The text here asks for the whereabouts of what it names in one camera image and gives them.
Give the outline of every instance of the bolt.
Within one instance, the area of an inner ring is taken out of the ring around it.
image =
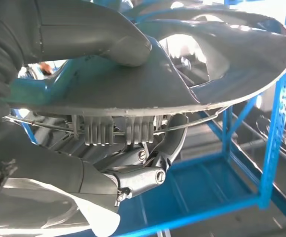
[[[118,195],[116,200],[117,201],[123,201],[125,200],[125,198],[127,197],[127,195],[125,193],[122,193],[122,194],[120,194]]]
[[[145,159],[146,159],[146,152],[145,152],[144,150],[139,152],[139,160],[140,161],[143,162]]]
[[[162,169],[159,169],[156,172],[156,183],[162,184],[165,180],[165,177],[165,172]]]

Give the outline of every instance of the blue metal rack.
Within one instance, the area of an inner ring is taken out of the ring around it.
[[[235,4],[238,0],[225,0]],[[263,169],[232,141],[232,134],[256,103],[250,99],[234,124],[232,107],[224,111],[223,125],[207,122],[223,141],[220,153],[173,165],[166,181],[155,189],[121,204],[121,223],[115,236],[147,236],[253,205],[268,208],[273,201],[286,216],[286,195],[274,184],[279,149],[286,122],[286,74],[277,82],[269,140]],[[205,112],[199,113],[207,116]],[[232,163],[240,167],[256,186],[252,191]],[[75,234],[90,236],[90,231]]]

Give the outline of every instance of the chrome part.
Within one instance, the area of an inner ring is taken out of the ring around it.
[[[188,117],[177,114],[171,118],[169,128],[177,126],[184,126],[189,121]],[[167,132],[164,139],[157,145],[149,155],[147,162],[152,167],[161,167],[168,171],[176,157],[183,148],[187,128]]]
[[[143,162],[145,159],[146,159],[146,152],[145,152],[145,150],[139,152],[138,159],[140,162]]]
[[[126,190],[127,198],[133,198],[146,191],[157,187],[164,182],[156,180],[158,174],[164,171],[158,167],[144,167],[133,165],[108,170],[106,173],[115,176],[118,183],[118,190]]]
[[[156,173],[156,177],[155,177],[156,183],[162,184],[165,180],[165,177],[166,177],[165,172],[162,169],[159,169]]]
[[[95,163],[94,166],[95,166],[97,170],[104,171],[120,166],[138,165],[142,164],[145,160],[145,158],[140,160],[140,154],[142,158],[144,156],[146,157],[144,148],[134,148],[131,150],[125,149],[115,155],[102,159]]]

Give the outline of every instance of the blue shelf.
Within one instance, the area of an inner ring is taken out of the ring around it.
[[[253,194],[221,155],[174,165],[155,189],[128,199],[115,236],[142,236],[256,204]]]
[[[255,102],[256,98],[249,101],[233,125],[232,108],[224,112],[223,128],[214,121],[207,123],[223,142],[220,153],[174,164],[164,184],[122,202],[118,212],[121,223],[115,236],[147,236],[253,205],[266,209],[270,201],[286,216],[286,195],[274,185],[286,122],[286,74],[276,84],[269,139],[262,169],[230,139]],[[207,116],[204,112],[200,115]],[[257,192],[252,192],[238,175],[230,165],[231,160],[254,183]],[[90,233],[74,236],[90,236]]]

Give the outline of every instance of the metal rod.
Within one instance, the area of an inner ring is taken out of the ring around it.
[[[262,147],[263,145],[264,145],[266,142],[267,142],[267,139],[264,138],[263,136],[262,136],[262,139],[258,139],[258,140],[254,140],[254,141],[252,141],[252,142],[244,143],[244,144],[240,145],[240,147],[242,148],[242,149],[259,148],[259,147]]]
[[[220,108],[214,115],[207,116],[206,118],[201,118],[201,119],[193,121],[193,122],[189,122],[189,123],[184,124],[184,125],[168,127],[168,128],[164,128],[161,130],[156,130],[156,131],[154,131],[154,135],[159,135],[159,134],[166,133],[166,132],[169,132],[169,131],[174,131],[174,130],[183,129],[183,128],[186,128],[186,127],[195,126],[195,125],[198,125],[201,123],[210,121],[210,120],[217,118],[217,116],[219,114],[222,113],[224,110],[226,110],[227,108],[229,108],[229,106]],[[34,120],[30,120],[30,119],[26,119],[26,118],[17,118],[17,117],[14,117],[14,116],[5,116],[5,117],[3,117],[3,119],[5,121],[8,121],[8,122],[21,122],[21,123],[30,124],[32,126],[45,127],[45,128],[57,130],[57,131],[74,133],[74,130],[71,129],[71,128],[56,126],[56,125],[50,125],[50,124],[36,122]],[[82,134],[82,133],[85,133],[85,130],[79,130],[78,133]],[[114,132],[113,135],[114,136],[125,136],[125,133],[125,132]]]
[[[233,126],[232,126],[229,129],[229,132],[227,134],[227,139],[230,139],[232,134],[235,132],[238,128],[240,127],[241,123],[244,121],[247,114],[253,107],[254,104],[256,104],[256,101],[257,99],[257,95],[255,97],[251,98],[250,101],[248,101],[244,109],[239,114],[239,116],[237,118],[237,120],[234,123]]]
[[[256,140],[256,141],[252,141],[252,142],[247,142],[247,143],[244,143],[242,145],[239,145],[241,149],[247,149],[249,146],[253,146],[252,148],[258,148],[258,147],[262,146],[262,145],[263,145],[268,141],[268,139],[266,139],[266,137],[264,137],[264,136],[260,134],[259,132],[254,130],[253,128],[252,128],[249,124],[246,123],[245,121],[243,121],[242,123],[243,123],[243,125],[247,127],[248,130],[250,130],[252,133],[258,136],[260,139]],[[279,154],[281,155],[283,158],[286,159],[286,154],[284,152],[283,152],[281,149],[282,148],[280,148]]]
[[[16,114],[15,118],[22,119],[19,110],[14,109],[14,112]],[[28,124],[25,122],[21,122],[21,121],[20,122],[21,126],[25,130],[25,132],[28,135],[28,137],[30,139],[31,142],[33,142],[33,144],[38,145],[37,140],[36,139],[36,137],[34,136],[34,134],[33,133],[33,131]]]

